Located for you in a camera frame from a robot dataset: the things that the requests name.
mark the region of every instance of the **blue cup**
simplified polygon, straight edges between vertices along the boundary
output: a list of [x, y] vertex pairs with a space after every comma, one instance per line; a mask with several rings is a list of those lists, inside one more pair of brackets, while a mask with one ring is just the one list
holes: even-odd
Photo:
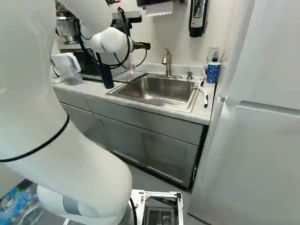
[[209, 62], [207, 66], [207, 83], [216, 83], [221, 68], [220, 62]]

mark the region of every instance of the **gray floor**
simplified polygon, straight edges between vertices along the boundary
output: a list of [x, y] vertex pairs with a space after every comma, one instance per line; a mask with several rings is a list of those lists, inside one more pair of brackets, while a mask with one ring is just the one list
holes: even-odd
[[[141, 189], [146, 191], [181, 191], [183, 195], [183, 220], [184, 225], [204, 225], [204, 223], [188, 215], [188, 206], [191, 198], [191, 194], [180, 190], [173, 185], [162, 181], [159, 178], [151, 176], [134, 166], [128, 165], [132, 176], [133, 176], [133, 188]], [[38, 223], [38, 225], [63, 225], [63, 218], [58, 217], [50, 212], [48, 212], [43, 219]], [[79, 223], [72, 222], [71, 225], [79, 225]]]

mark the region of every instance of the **stainless steel sink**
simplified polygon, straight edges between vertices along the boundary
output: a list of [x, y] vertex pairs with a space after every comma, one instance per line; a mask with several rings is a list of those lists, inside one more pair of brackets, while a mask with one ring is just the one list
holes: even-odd
[[198, 90], [193, 88], [194, 85], [194, 82], [186, 79], [147, 74], [108, 94], [151, 105], [191, 111], [191, 105], [198, 94]]

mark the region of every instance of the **white refrigerator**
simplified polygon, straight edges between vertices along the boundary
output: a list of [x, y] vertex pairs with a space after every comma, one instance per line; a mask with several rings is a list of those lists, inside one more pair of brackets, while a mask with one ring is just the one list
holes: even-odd
[[300, 224], [300, 1], [237, 0], [189, 213]]

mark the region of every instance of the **countertop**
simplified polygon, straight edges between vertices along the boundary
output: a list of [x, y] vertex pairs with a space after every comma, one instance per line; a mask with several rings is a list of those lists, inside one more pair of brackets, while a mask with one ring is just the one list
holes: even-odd
[[[114, 88], [119, 87], [123, 83], [120, 82], [114, 82]], [[105, 102], [110, 102], [122, 106], [127, 106], [135, 109], [144, 110], [151, 113], [157, 113], [177, 119], [187, 120], [190, 122], [200, 123], [204, 125], [209, 125], [210, 123], [210, 116], [211, 116], [211, 110], [212, 110], [212, 102], [213, 102], [213, 95], [214, 95], [214, 88], [215, 84], [209, 84], [204, 83], [203, 85], [205, 91], [207, 92], [209, 96], [208, 100], [208, 107], [204, 108], [204, 95], [202, 92], [199, 92], [198, 97], [195, 101], [195, 105], [193, 107], [192, 112], [184, 112], [179, 111], [175, 109], [170, 108], [164, 108], [161, 106], [156, 105], [150, 105], [146, 103], [140, 103], [129, 99], [124, 99], [120, 97], [115, 97], [111, 95], [106, 95], [106, 93], [110, 92], [113, 89], [106, 89], [103, 85], [103, 83], [100, 82], [93, 82], [93, 81], [86, 81], [84, 80], [82, 84], [76, 85], [76, 86], [69, 86], [67, 84], [58, 83], [53, 84], [53, 88], [68, 91], [68, 92], [74, 92], [76, 94], [102, 100]]]

